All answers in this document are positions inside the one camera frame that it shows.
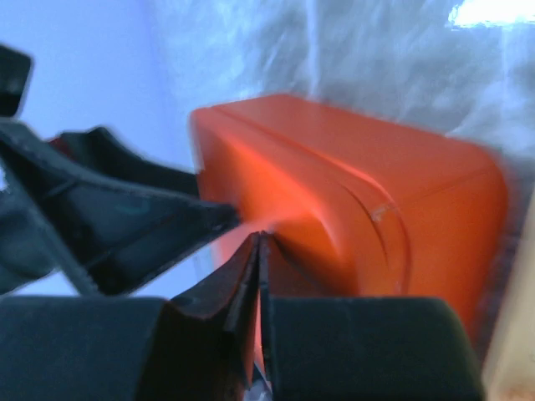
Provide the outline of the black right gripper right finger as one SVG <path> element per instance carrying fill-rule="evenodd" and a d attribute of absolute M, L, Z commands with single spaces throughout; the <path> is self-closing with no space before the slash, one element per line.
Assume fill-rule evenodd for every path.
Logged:
<path fill-rule="evenodd" d="M 329 297 L 258 242 L 262 351 L 276 400 L 482 400 L 454 311 L 435 297 Z"/>

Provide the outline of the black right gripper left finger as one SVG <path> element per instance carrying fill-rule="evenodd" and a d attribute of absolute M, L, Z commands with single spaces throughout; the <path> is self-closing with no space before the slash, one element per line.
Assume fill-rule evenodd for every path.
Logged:
<path fill-rule="evenodd" d="M 4 400 L 240 400 L 252 379 L 260 236 L 172 299 L 6 297 Z"/>

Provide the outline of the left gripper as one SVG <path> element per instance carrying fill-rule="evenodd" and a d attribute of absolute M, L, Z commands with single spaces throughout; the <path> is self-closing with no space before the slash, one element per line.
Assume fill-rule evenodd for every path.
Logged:
<path fill-rule="evenodd" d="M 133 292 L 238 226 L 196 176 L 146 160 L 105 127 L 41 140 L 10 124 L 32 59 L 1 46 L 1 293 L 60 269 L 82 294 Z"/>

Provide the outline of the yellow cookie tray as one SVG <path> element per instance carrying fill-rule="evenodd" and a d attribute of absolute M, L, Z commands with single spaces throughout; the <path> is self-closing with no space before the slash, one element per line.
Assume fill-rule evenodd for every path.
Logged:
<path fill-rule="evenodd" d="M 488 400 L 534 399 L 534 207 L 531 206 L 482 370 Z"/>

